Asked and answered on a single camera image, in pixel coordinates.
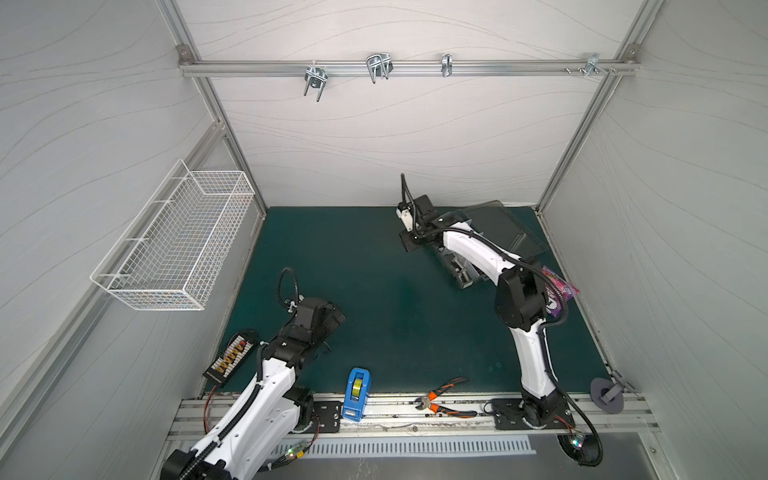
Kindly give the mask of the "screwdriver bit set case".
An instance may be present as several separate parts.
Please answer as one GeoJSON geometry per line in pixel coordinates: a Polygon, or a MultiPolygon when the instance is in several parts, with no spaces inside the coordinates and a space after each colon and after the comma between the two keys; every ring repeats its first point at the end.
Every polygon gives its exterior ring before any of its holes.
{"type": "Polygon", "coordinates": [[[259,344],[253,329],[240,330],[233,335],[223,352],[203,372],[202,376],[217,387],[224,386],[259,344]]]}

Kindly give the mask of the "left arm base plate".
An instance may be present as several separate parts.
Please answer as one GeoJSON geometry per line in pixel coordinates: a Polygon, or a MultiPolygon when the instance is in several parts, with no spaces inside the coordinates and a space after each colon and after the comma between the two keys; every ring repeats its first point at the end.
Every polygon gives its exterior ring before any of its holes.
{"type": "Polygon", "coordinates": [[[335,434],[341,428],[342,403],[339,401],[317,401],[300,406],[299,422],[292,430],[295,434],[319,432],[335,434]]]}

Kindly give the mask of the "aluminium crossbar rail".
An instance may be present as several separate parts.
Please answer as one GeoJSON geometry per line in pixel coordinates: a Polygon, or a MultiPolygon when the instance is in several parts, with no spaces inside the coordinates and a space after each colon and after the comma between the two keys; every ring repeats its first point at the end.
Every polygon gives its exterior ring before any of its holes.
{"type": "MultiPolygon", "coordinates": [[[[563,69],[581,67],[585,59],[572,60],[462,60],[453,57],[450,77],[522,77],[565,76],[563,69]]],[[[441,75],[441,58],[432,60],[393,60],[390,78],[419,78],[441,75]]],[[[641,69],[638,62],[621,62],[600,59],[605,67],[614,67],[616,75],[634,75],[641,69]]],[[[315,60],[315,61],[199,61],[182,65],[185,77],[198,78],[302,78],[306,69],[316,64],[324,68],[329,78],[363,78],[368,71],[363,60],[315,60]]]]}

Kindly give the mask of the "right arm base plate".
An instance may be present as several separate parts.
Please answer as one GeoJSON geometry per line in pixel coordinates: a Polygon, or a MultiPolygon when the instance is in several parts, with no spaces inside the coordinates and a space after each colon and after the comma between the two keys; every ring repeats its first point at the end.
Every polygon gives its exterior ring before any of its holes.
{"type": "Polygon", "coordinates": [[[490,415],[497,430],[567,430],[574,427],[572,410],[557,391],[549,396],[534,398],[494,398],[490,415]]]}

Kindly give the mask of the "pink Fox's candy bag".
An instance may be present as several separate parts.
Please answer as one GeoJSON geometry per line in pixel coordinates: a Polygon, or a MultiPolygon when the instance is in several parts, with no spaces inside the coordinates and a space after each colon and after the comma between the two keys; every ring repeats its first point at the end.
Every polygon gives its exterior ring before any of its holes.
{"type": "Polygon", "coordinates": [[[546,311],[550,316],[557,318],[562,313],[564,306],[580,291],[547,266],[542,268],[542,273],[551,282],[546,286],[548,296],[546,311]]]}

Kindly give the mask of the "metal u-bolt clamp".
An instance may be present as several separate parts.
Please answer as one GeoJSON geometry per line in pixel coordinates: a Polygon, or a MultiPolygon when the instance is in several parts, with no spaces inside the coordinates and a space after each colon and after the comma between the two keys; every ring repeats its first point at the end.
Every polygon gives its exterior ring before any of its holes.
{"type": "Polygon", "coordinates": [[[328,82],[328,74],[326,70],[321,66],[313,64],[306,69],[304,80],[305,86],[303,95],[307,96],[310,90],[315,90],[315,101],[319,102],[328,82]]]}
{"type": "Polygon", "coordinates": [[[373,84],[376,84],[379,78],[388,80],[394,69],[392,57],[386,52],[374,53],[368,56],[365,60],[365,65],[373,84]]]}

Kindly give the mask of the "metal bracket right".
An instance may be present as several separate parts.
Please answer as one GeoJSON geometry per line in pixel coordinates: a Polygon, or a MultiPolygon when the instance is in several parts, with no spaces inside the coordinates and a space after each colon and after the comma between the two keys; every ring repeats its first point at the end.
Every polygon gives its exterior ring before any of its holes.
{"type": "Polygon", "coordinates": [[[577,75],[584,78],[590,76],[612,76],[618,73],[618,70],[614,67],[605,67],[600,63],[600,57],[597,53],[590,55],[581,67],[571,69],[564,68],[563,71],[568,75],[577,75]]]}

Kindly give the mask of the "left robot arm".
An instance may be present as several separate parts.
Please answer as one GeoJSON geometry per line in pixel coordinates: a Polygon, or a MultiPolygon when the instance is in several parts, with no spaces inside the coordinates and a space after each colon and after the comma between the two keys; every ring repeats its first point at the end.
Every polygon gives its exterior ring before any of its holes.
{"type": "Polygon", "coordinates": [[[346,316],[315,297],[296,302],[289,313],[277,335],[258,349],[260,366],[245,390],[190,450],[170,454],[162,479],[252,479],[284,437],[310,425],[313,393],[297,379],[346,316]]]}

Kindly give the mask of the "grey tape spool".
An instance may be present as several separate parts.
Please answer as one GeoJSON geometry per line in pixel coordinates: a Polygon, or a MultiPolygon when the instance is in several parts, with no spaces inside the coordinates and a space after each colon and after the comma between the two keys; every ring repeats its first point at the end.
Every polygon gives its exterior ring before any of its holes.
{"type": "Polygon", "coordinates": [[[619,414],[624,410],[624,386],[605,378],[595,378],[590,383],[591,401],[607,414],[619,414]]]}

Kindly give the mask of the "blue tape dispenser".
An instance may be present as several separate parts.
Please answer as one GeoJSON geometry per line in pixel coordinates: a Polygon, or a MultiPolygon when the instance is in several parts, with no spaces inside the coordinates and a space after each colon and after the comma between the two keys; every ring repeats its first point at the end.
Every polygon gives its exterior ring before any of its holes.
{"type": "Polygon", "coordinates": [[[342,417],[354,422],[361,422],[368,400],[371,382],[370,372],[363,368],[353,368],[350,371],[341,414],[342,417]]]}

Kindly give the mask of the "metal hook clamp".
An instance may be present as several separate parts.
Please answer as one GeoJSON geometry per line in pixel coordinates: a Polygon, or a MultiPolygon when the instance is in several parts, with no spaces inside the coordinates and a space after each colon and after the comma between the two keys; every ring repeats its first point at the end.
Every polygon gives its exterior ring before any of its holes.
{"type": "Polygon", "coordinates": [[[453,71],[453,57],[450,53],[445,53],[441,57],[441,75],[443,78],[448,78],[452,75],[453,71]]]}

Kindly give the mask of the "clear compartment organizer box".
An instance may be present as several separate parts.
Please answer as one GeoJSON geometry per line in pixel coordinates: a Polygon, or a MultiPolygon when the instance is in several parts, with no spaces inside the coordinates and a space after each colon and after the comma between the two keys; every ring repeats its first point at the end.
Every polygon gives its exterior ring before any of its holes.
{"type": "MultiPolygon", "coordinates": [[[[549,250],[548,244],[517,216],[513,215],[500,201],[494,200],[451,210],[439,217],[445,221],[460,221],[471,226],[475,231],[493,241],[505,250],[530,259],[549,250]]],[[[479,284],[488,279],[477,267],[460,255],[447,250],[442,245],[433,245],[432,249],[453,276],[461,289],[479,284]],[[472,282],[462,284],[457,278],[457,271],[464,269],[472,282]]]]}

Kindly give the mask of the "metal U-bolt clamp left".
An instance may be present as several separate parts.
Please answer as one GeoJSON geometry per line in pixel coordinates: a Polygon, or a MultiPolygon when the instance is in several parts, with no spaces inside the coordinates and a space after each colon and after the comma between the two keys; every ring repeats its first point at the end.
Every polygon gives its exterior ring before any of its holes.
{"type": "Polygon", "coordinates": [[[303,95],[307,96],[310,90],[315,90],[315,101],[319,102],[328,82],[328,74],[326,70],[321,66],[313,64],[306,69],[304,80],[305,86],[303,95]]]}

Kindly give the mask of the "metal U-bolt clamp middle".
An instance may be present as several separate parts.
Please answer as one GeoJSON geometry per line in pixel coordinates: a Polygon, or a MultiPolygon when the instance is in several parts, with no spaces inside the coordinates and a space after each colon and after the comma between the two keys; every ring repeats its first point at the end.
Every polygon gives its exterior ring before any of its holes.
{"type": "Polygon", "coordinates": [[[386,52],[374,53],[368,56],[365,60],[365,65],[373,84],[376,84],[379,78],[388,80],[394,69],[392,57],[386,52]]]}

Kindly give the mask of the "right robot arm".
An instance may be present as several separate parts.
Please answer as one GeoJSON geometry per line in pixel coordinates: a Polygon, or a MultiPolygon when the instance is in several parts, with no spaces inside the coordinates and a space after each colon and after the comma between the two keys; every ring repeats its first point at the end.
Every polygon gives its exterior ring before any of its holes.
{"type": "Polygon", "coordinates": [[[511,332],[521,368],[522,416],[526,424],[544,428],[565,401],[551,364],[546,330],[546,289],[552,283],[542,269],[474,230],[466,220],[440,216],[426,195],[401,192],[398,218],[404,248],[435,245],[460,256],[496,286],[494,311],[511,332]]]}

